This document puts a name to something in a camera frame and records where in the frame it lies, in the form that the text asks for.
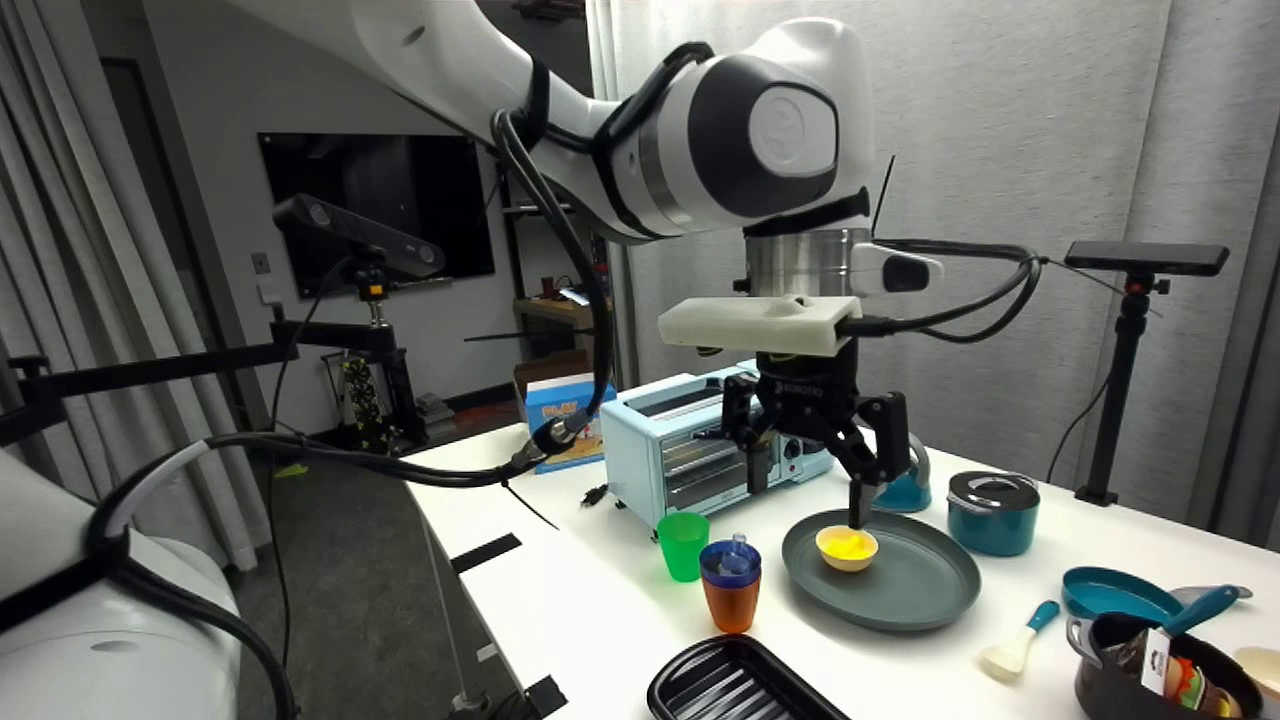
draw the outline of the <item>table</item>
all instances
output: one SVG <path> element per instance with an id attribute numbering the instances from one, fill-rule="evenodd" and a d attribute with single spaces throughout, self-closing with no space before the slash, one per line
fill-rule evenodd
<path id="1" fill-rule="evenodd" d="M 487 468 L 526 445 L 526 426 L 502 426 L 445 445 L 418 464 Z M 947 474 L 983 468 L 966 454 L 931 450 L 931 508 L 916 519 L 947 522 Z M 557 717 L 649 717 L 644 690 L 665 659 L 713 634 L 700 584 L 673 584 L 649 529 L 611 500 L 579 508 L 589 487 L 603 485 L 603 464 L 579 464 L 554 474 L 522 474 L 511 487 L 557 529 L 531 516 L 506 487 L 445 490 L 418 487 L 425 519 L 445 556 L 459 569 L 522 688 L 554 677 L 569 702 Z M 983 589 L 978 603 L 945 630 L 899 638 L 851 628 L 790 589 L 779 561 L 786 533 L 843 504 L 843 481 L 770 490 L 713 519 L 713 535 L 745 533 L 765 556 L 765 584 L 754 634 L 790 659 L 849 717 L 1083 717 L 1074 690 L 1076 651 L 1064 625 L 1051 625 L 1022 688 L 1005 688 L 978 667 L 987 643 L 1009 638 L 1027 613 L 1061 596 L 1061 575 L 1076 564 L 1110 564 L 1180 584 L 1248 584 L 1251 599 L 1195 628 L 1202 638 L 1235 651 L 1246 643 L 1280 646 L 1280 556 L 1157 519 L 1132 508 L 1095 508 L 1064 487 L 1041 485 L 1035 542 L 1015 561 L 978 556 Z"/>

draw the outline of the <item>floor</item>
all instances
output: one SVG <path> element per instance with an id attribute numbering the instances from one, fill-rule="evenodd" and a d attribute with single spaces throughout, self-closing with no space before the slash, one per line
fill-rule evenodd
<path id="1" fill-rule="evenodd" d="M 506 407 L 457 410 L 469 434 L 515 419 Z M 290 679 L 309 720 L 450 720 L 457 690 L 495 702 L 511 690 L 459 584 L 434 570 L 436 542 L 400 481 L 309 464 L 277 481 L 277 533 L 294 596 Z M 245 618 L 281 651 L 283 596 L 277 561 L 233 575 Z M 254 655 L 240 672 L 240 720 L 271 720 L 271 690 Z"/>

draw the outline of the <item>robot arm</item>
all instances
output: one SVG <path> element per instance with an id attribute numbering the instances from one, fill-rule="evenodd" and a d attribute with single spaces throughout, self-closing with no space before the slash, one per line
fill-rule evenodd
<path id="1" fill-rule="evenodd" d="M 790 19 L 754 48 L 677 48 L 627 101 L 589 101 L 502 36 L 473 0 L 233 0 L 494 142 L 528 118 L 531 158 L 618 240 L 710 229 L 802 230 L 867 211 L 859 43 Z"/>

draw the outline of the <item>television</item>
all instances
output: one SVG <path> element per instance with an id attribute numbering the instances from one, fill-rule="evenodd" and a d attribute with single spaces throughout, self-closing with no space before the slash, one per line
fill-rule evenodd
<path id="1" fill-rule="evenodd" d="M 445 280 L 495 273 L 480 158 L 466 134 L 262 133 L 262 157 L 290 267 L 303 298 L 347 294 L 356 280 L 332 273 L 354 244 L 281 219 L 302 198 L 321 198 L 328 211 L 361 219 L 361 229 L 386 229 L 379 237 L 395 244 L 420 244 L 420 257 L 434 257 Z M 420 280 L 395 263 L 387 267 L 387 288 Z"/>

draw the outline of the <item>small dish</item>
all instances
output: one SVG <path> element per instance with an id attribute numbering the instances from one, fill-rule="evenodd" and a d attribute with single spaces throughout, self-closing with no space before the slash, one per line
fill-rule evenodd
<path id="1" fill-rule="evenodd" d="M 849 522 L 822 529 L 813 542 L 833 570 L 863 570 L 880 556 L 880 538 Z"/>

